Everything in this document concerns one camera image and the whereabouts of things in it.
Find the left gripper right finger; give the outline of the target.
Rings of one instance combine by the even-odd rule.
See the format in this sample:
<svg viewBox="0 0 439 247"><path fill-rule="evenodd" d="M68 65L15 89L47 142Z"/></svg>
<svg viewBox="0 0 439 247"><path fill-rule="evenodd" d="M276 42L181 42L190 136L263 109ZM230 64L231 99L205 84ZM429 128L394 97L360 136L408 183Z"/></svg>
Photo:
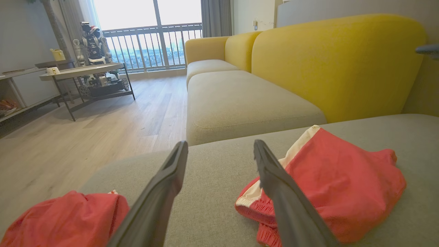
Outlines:
<svg viewBox="0 0 439 247"><path fill-rule="evenodd" d="M312 203L262 140L254 141L254 159L260 187L273 202L283 247L340 247Z"/></svg>

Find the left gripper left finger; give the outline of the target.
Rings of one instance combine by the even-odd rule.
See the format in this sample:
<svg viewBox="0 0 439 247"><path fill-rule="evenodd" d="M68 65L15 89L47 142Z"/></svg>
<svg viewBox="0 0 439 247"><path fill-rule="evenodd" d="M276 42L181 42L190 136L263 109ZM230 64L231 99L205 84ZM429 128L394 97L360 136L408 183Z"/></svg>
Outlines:
<svg viewBox="0 0 439 247"><path fill-rule="evenodd" d="M182 189L187 159L188 143L178 142L106 247L163 247L171 208Z"/></svg>

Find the red shorts with white trim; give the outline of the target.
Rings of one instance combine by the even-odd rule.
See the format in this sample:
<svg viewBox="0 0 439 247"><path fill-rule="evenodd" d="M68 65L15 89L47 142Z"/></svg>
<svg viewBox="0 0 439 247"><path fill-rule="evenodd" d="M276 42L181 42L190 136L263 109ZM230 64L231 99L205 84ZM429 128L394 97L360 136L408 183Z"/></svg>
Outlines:
<svg viewBox="0 0 439 247"><path fill-rule="evenodd" d="M320 126L307 129L278 160L339 243L359 241L393 210L406 188L393 150L368 152ZM259 223L257 241L283 247L272 200L251 181L235 202L239 214Z"/></svg>

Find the red basketball jersey white sleeves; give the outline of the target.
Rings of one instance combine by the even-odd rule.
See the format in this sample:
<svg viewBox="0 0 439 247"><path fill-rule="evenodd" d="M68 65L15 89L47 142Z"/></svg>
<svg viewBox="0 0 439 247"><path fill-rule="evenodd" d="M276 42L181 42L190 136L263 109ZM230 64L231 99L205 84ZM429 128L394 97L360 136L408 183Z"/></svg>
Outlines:
<svg viewBox="0 0 439 247"><path fill-rule="evenodd" d="M129 211L127 199L116 192L71 191L21 214L0 247L106 247Z"/></svg>

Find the olive grey sofa backrest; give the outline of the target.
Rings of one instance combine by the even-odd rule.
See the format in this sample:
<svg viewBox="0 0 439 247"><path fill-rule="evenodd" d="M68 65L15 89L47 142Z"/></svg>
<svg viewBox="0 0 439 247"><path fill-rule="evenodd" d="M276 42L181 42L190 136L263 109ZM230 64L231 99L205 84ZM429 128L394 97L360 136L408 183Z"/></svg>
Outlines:
<svg viewBox="0 0 439 247"><path fill-rule="evenodd" d="M402 113L439 117L439 60L423 55L422 65Z"/></svg>

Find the large grey sofa ottoman cushion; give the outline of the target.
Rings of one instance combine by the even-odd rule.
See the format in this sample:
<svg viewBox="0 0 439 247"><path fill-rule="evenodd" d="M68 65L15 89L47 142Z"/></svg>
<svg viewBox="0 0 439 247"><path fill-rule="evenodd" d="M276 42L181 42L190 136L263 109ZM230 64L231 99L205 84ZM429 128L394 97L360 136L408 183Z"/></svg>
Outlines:
<svg viewBox="0 0 439 247"><path fill-rule="evenodd" d="M390 216L349 247L439 247L439 117L399 114L322 127L367 151L394 150L407 182ZM276 158L283 158L304 132L299 128L189 147L164 246L261 247L258 223L234 207L240 191L258 175L254 141L262 139ZM80 192L116 190L131 206L169 154L147 153L108 164Z"/></svg>

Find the large yellow sofa backrest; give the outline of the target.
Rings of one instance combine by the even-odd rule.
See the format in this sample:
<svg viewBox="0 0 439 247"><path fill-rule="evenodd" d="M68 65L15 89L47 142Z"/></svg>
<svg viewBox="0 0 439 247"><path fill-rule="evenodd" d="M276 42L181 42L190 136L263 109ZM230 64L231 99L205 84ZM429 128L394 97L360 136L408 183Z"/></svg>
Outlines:
<svg viewBox="0 0 439 247"><path fill-rule="evenodd" d="M328 122L401 114L427 34L414 19L367 14L263 31L251 72L317 106Z"/></svg>

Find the small grey sofa seat cushion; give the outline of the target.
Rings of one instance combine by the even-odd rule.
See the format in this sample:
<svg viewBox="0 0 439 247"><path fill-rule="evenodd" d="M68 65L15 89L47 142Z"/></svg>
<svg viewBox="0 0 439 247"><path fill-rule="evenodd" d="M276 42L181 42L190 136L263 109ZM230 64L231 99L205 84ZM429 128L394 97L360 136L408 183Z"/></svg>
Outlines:
<svg viewBox="0 0 439 247"><path fill-rule="evenodd" d="M198 75L206 72L222 72L222 71L235 71L235 70L240 70L240 69L237 66L234 66L226 61L219 59L191 62L187 67L186 87L188 87L189 81L194 75Z"/></svg>

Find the white black humanoid robot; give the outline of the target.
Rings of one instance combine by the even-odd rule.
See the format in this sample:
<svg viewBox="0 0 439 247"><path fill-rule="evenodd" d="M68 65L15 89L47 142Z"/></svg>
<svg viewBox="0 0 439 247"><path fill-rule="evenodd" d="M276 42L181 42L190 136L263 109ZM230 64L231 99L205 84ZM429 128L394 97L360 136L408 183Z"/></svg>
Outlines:
<svg viewBox="0 0 439 247"><path fill-rule="evenodd" d="M82 37L72 41L79 66L94 66L113 63L108 41L101 36L97 26L81 22ZM100 97L124 91L130 91L127 78L119 77L118 70L83 75L75 80L81 98Z"/></svg>

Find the low white shelf unit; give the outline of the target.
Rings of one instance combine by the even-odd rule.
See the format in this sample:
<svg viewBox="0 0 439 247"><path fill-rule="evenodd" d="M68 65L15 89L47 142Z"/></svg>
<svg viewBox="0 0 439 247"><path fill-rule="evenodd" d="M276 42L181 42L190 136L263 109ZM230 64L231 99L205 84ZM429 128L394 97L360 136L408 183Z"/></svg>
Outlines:
<svg viewBox="0 0 439 247"><path fill-rule="evenodd" d="M46 68L55 66L60 70L75 67L73 59L68 59L39 63L35 68L0 75L0 100L11 99L18 104L18 108L13 113L0 118L0 122L49 103L60 106L61 95L53 81L51 79L42 81L39 78L46 72Z"/></svg>

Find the metal balcony railing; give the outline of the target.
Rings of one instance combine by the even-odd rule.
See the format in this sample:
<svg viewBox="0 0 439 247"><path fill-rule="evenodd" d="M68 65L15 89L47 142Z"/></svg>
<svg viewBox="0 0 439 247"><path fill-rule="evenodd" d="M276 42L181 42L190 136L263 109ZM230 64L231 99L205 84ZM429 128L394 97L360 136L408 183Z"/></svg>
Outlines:
<svg viewBox="0 0 439 247"><path fill-rule="evenodd" d="M187 67L185 42L203 38L201 23L121 28L102 31L112 59L128 72L155 72Z"/></svg>

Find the stack of books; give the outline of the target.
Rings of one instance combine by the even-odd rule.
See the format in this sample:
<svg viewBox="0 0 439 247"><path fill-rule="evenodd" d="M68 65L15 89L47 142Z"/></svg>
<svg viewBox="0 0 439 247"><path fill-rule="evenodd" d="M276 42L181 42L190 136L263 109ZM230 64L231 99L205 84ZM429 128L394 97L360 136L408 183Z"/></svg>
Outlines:
<svg viewBox="0 0 439 247"><path fill-rule="evenodd" d="M13 113L18 108L18 104L11 99L0 100L0 118Z"/></svg>

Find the grey curtain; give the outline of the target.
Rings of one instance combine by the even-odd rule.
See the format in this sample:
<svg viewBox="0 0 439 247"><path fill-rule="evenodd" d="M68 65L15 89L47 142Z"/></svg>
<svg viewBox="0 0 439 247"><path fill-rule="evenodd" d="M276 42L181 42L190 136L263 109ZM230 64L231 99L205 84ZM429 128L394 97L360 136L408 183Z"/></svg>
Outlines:
<svg viewBox="0 0 439 247"><path fill-rule="evenodd" d="M201 0L202 37L231 36L231 0Z"/></svg>

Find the sheer white curtain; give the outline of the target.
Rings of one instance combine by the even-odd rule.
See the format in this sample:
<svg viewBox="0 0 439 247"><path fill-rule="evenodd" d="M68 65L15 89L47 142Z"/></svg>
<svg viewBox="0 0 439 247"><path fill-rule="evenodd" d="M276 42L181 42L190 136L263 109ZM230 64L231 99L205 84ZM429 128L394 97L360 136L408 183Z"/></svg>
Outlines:
<svg viewBox="0 0 439 247"><path fill-rule="evenodd" d="M97 26L84 19L80 0L59 0L59 4L79 66L106 63L106 52L103 51L105 43L102 42L106 40L102 38Z"/></svg>

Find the indoor tree trunk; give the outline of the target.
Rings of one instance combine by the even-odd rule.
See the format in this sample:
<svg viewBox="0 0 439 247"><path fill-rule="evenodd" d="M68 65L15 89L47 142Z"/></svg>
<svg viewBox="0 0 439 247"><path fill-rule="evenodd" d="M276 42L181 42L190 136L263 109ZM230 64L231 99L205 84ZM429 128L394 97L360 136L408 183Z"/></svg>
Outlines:
<svg viewBox="0 0 439 247"><path fill-rule="evenodd" d="M33 4L36 2L41 2L44 6L44 9L46 11L47 17L49 19L50 25L52 27L52 30L54 32L55 38L57 40L57 43L59 45L59 48L63 51L64 56L66 59L71 59L72 56L69 53L66 41L64 39L64 36L61 33L60 26L57 22L56 15L54 13L53 7L51 2L54 0L25 0L27 4Z"/></svg>

